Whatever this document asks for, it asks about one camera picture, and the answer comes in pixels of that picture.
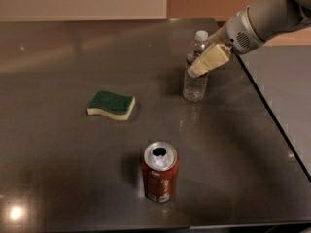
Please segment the clear water bottle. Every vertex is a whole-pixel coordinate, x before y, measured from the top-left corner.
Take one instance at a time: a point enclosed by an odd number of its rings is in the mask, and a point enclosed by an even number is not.
[[[191,101],[197,102],[203,99],[208,79],[208,73],[192,78],[187,69],[192,65],[194,60],[199,57],[208,47],[208,33],[206,31],[197,31],[194,40],[190,43],[186,57],[186,70],[184,75],[183,96]]]

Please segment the scouring pad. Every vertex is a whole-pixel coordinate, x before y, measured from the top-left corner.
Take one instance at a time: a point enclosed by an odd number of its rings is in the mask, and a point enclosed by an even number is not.
[[[124,96],[104,90],[96,93],[87,112],[89,115],[102,115],[113,120],[128,120],[134,105],[134,96]]]

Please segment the soda can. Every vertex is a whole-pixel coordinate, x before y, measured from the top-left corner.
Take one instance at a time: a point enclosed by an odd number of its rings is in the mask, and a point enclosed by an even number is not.
[[[145,195],[153,201],[168,201],[175,192],[179,157],[168,143],[154,142],[141,156]]]

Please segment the dark table surface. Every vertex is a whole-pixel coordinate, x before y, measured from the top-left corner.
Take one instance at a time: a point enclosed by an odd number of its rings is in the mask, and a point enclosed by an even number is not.
[[[304,222],[311,186],[233,58],[199,103],[185,54],[212,19],[1,23],[0,231]],[[136,97],[127,122],[88,116],[99,90]],[[177,190],[144,196],[140,151],[178,151]],[[20,208],[13,219],[12,209]]]

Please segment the bottle cap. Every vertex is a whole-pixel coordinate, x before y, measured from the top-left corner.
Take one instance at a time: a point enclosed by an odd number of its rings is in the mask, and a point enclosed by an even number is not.
[[[203,41],[206,41],[207,38],[208,38],[208,33],[206,31],[200,30],[195,33],[196,41],[203,42]]]

